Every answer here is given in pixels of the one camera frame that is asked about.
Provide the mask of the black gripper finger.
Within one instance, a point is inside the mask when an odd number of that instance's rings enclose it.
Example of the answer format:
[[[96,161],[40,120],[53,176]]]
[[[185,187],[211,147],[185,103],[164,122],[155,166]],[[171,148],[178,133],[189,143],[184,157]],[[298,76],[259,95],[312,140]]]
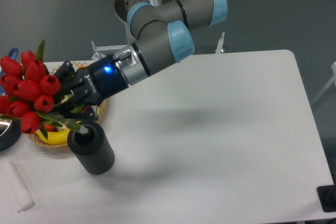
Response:
[[[65,61],[53,74],[60,82],[60,90],[72,90],[75,69],[70,61]]]
[[[60,104],[60,114],[67,119],[75,121],[96,121],[98,119],[98,109],[96,105],[77,105],[70,104],[70,96],[65,96]]]

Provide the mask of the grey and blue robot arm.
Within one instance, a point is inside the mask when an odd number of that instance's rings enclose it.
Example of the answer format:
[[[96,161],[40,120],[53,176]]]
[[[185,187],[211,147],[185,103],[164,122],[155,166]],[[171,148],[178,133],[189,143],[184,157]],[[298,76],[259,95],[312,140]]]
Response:
[[[125,3],[126,23],[133,43],[112,52],[103,47],[103,57],[87,67],[73,70],[64,62],[56,75],[60,96],[68,100],[56,113],[71,118],[81,105],[100,105],[127,89],[193,54],[190,31],[222,22],[228,14],[227,0],[174,0],[158,2],[129,0]]]

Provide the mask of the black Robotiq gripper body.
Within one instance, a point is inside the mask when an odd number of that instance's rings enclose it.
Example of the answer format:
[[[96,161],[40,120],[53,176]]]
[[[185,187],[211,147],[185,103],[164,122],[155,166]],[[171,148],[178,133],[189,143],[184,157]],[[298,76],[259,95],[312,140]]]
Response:
[[[88,67],[76,71],[70,83],[73,106],[100,105],[100,103],[129,87],[117,60],[107,55]]]

